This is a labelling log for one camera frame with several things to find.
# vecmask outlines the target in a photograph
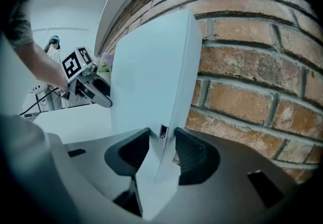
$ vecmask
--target purple flower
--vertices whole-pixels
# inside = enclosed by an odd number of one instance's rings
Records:
[[[114,58],[114,54],[105,52],[101,56],[101,61],[104,61],[106,66],[112,68],[113,58]]]

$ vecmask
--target dark hair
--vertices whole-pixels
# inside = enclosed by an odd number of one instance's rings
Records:
[[[56,39],[50,39],[49,41],[48,41],[48,44],[45,46],[45,48],[44,48],[44,51],[45,51],[45,53],[47,53],[48,52],[48,50],[49,50],[49,47],[50,47],[50,44],[59,44],[60,45],[60,42],[58,41],[58,40],[56,40]]]

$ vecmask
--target black cable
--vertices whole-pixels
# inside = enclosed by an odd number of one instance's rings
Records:
[[[59,88],[55,88],[51,92],[47,93],[44,97],[42,97],[41,99],[37,100],[37,102],[34,105],[32,105],[30,108],[28,108],[26,111],[22,112],[19,115],[20,116],[24,115],[26,112],[28,112],[29,110],[31,110],[34,106],[36,106],[39,102],[41,102],[44,98],[46,98],[49,94],[51,94],[53,91],[55,91],[57,89],[59,89]]]

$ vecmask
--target person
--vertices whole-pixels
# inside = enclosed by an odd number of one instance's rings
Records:
[[[49,39],[46,47],[44,48],[44,51],[51,59],[53,59],[57,63],[60,63],[61,57],[58,48],[60,48],[60,38],[58,36],[52,36]],[[45,94],[50,93],[53,89],[54,87],[52,85],[49,85],[48,89],[45,91]],[[46,97],[46,99],[48,111],[62,109],[62,99],[56,91],[53,91]]]
[[[5,12],[8,14],[8,20],[3,25],[4,34],[18,57],[37,80],[67,91],[68,83],[61,65],[34,42],[30,24],[33,1],[8,1],[12,7]]]

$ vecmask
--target white shirt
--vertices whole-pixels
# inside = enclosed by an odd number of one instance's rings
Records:
[[[57,49],[55,49],[54,47],[51,46],[51,47],[49,47],[49,50],[48,50],[47,54],[55,62],[60,63],[61,57],[60,57],[60,53],[59,53],[59,51]]]

